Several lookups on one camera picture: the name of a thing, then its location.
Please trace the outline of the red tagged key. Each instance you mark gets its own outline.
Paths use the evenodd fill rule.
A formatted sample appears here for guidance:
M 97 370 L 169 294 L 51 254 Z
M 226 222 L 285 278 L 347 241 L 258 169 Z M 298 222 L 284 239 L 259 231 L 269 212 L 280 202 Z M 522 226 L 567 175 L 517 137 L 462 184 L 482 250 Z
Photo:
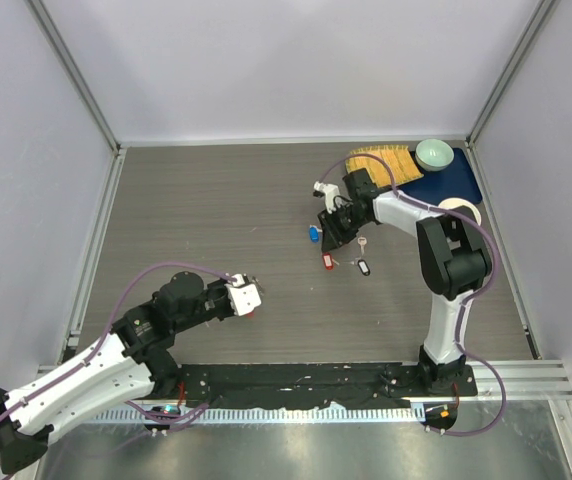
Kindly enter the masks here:
M 340 263 L 334 259 L 330 252 L 324 252 L 322 254 L 322 261 L 326 270 L 333 270 L 335 267 L 340 265 Z

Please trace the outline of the black tagged key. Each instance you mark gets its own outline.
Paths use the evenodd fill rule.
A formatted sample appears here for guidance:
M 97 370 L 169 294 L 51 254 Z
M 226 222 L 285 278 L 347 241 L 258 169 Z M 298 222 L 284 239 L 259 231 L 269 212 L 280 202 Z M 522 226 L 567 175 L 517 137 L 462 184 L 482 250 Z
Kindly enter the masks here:
M 371 275 L 370 266 L 368 265 L 367 261 L 363 258 L 357 258 L 354 260 L 347 261 L 346 264 L 355 267 L 363 276 Z

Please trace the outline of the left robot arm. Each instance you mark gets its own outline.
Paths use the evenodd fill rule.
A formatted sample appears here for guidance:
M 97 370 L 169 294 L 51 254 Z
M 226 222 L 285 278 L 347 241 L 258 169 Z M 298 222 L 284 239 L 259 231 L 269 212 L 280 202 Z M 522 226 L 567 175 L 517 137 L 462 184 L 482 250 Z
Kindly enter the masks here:
M 169 350 L 178 334 L 213 319 L 243 317 L 261 305 L 244 274 L 204 282 L 205 269 L 182 266 L 150 300 L 115 306 L 100 337 L 22 387 L 0 388 L 0 470 L 11 477 L 82 422 L 120 403 L 171 397 L 179 368 Z

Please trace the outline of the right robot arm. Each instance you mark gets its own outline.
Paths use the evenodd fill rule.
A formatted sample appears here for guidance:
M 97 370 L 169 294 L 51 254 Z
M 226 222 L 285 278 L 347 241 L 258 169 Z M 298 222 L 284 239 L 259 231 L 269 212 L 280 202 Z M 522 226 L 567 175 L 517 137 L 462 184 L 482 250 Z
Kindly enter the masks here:
M 379 187 L 365 169 L 346 174 L 343 181 L 346 197 L 335 184 L 318 180 L 313 186 L 313 195 L 324 200 L 318 214 L 322 253 L 328 257 L 357 239 L 370 223 L 395 227 L 416 239 L 420 271 L 432 298 L 417 380 L 426 393 L 441 394 L 464 373 L 470 307 L 493 274 L 492 239 L 466 207 L 447 210 L 395 186 Z

